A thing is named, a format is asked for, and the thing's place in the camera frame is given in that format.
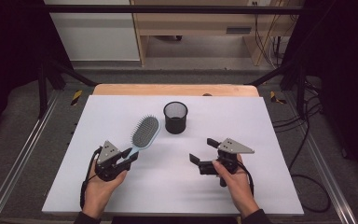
white wall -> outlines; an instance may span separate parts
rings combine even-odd
[[[129,5],[129,0],[45,0],[51,5]],[[51,13],[71,61],[139,61],[132,15]]]

white table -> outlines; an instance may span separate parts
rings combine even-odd
[[[178,135],[164,128],[163,107],[187,105],[187,127]],[[303,215],[261,97],[91,95],[42,211],[55,215],[80,211],[79,195],[92,152],[109,140],[120,150],[131,146],[131,133],[144,115],[155,115],[162,128],[153,145],[140,151],[124,183],[105,212],[121,216],[236,216],[227,188],[200,175],[188,154],[216,159],[208,137],[230,137],[255,150],[242,155],[255,182],[255,199],[271,215]]]

white panel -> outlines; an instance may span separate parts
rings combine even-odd
[[[188,107],[187,127],[181,134],[170,134],[164,128],[162,109],[171,101]],[[130,147],[133,128],[147,114],[161,120],[161,131],[152,146],[140,152],[105,212],[130,216],[238,214],[219,179],[200,175],[189,161],[189,153],[202,161],[216,159],[216,149],[206,139],[230,137],[255,150],[242,158],[253,176],[260,207],[268,214],[304,214],[263,98],[217,96],[91,96],[42,211],[78,212],[80,187],[92,152],[105,140],[120,150]]]
[[[50,5],[129,5],[128,0],[45,0]],[[129,13],[51,13],[71,61],[139,61]]]

black strap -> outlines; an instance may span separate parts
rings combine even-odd
[[[90,181],[90,171],[91,171],[91,166],[92,164],[94,163],[94,158],[97,154],[100,154],[101,153],[101,150],[103,148],[102,147],[99,147],[97,150],[94,151],[94,153],[92,154],[92,157],[91,157],[91,160],[89,161],[89,169],[87,171],[87,174],[86,174],[86,178],[84,179],[82,185],[81,185],[81,190],[80,190],[80,207],[83,209],[83,206],[84,206],[84,202],[85,202],[85,194],[86,194],[86,188],[87,188],[87,185]]]
[[[249,187],[251,188],[252,195],[255,196],[255,186],[254,186],[254,182],[253,182],[251,173],[246,169],[245,165],[243,165],[242,162],[237,161],[237,164],[248,175]]]

human hand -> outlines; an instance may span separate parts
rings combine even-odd
[[[237,154],[238,161],[242,162],[242,158]],[[231,199],[234,205],[241,213],[241,217],[245,218],[253,212],[259,210],[259,207],[252,195],[251,188],[248,183],[248,175],[240,167],[235,174],[231,174],[224,165],[219,161],[212,161],[216,172],[225,179]]]
[[[89,217],[98,219],[103,214],[113,191],[124,181],[127,171],[121,172],[114,180],[105,182],[95,175],[95,162],[93,162],[93,168],[89,172],[89,178],[92,177],[92,179],[86,188],[82,212]]]

